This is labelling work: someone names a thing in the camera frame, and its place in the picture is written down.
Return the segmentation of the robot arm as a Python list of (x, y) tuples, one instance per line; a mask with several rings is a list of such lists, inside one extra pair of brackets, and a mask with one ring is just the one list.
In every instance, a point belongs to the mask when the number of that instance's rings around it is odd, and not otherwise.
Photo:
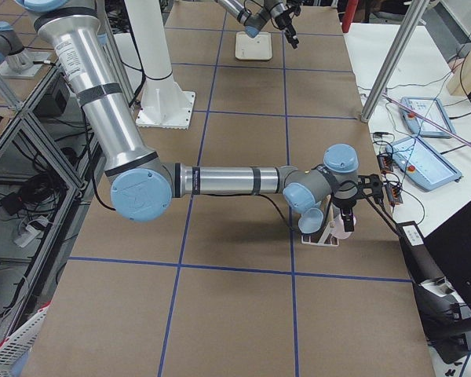
[(271, 22), (276, 29), (284, 33), (292, 48), (297, 49), (299, 40), (292, 19), (300, 15), (303, 1), (253, 1), (257, 8), (255, 12), (247, 5), (247, 1), (218, 0), (216, 3), (244, 26), (250, 38), (255, 38), (264, 26)]
[[(377, 174), (358, 175), (355, 149), (347, 144), (330, 146), (323, 163), (308, 171), (284, 167), (186, 167), (164, 163), (148, 147), (131, 115), (122, 87), (111, 70), (97, 37), (100, 20), (96, 1), (16, 1), (31, 16), (34, 28), (54, 48), (78, 105), (84, 111), (106, 157), (104, 172), (111, 182), (111, 203), (115, 211), (132, 221), (151, 221), (161, 216), (173, 198), (183, 195), (263, 196), (282, 194), (288, 206), (301, 215), (301, 233), (311, 234), (323, 227), (319, 204), (330, 197), (340, 210), (346, 232), (354, 230), (352, 209), (365, 199), (383, 218), (384, 194)], [(263, 22), (237, 1), (219, 1), (237, 17), (247, 31), (260, 31), (274, 20), (292, 46), (298, 44), (290, 13), (283, 1), (264, 1)], [(166, 126), (168, 120), (188, 117), (195, 94), (184, 92), (174, 81), (166, 44), (159, 1), (126, 2), (136, 48), (146, 78), (141, 100), (141, 121)]]

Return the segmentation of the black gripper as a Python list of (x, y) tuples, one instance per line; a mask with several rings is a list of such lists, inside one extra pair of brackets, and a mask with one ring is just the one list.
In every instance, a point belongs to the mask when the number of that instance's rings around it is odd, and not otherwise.
[(298, 37), (292, 24), (292, 17), (301, 13), (302, 1), (273, 1), (272, 19), (280, 31), (287, 33), (287, 41), (293, 49), (298, 47)]
[(369, 200), (373, 197), (377, 204), (383, 204), (382, 188), (382, 181), (377, 174), (359, 175), (356, 181), (346, 180), (339, 185), (338, 191), (334, 193), (333, 203), (340, 210), (345, 232), (355, 230), (356, 218), (353, 208), (358, 200), (365, 199), (379, 215), (383, 216), (375, 204)]

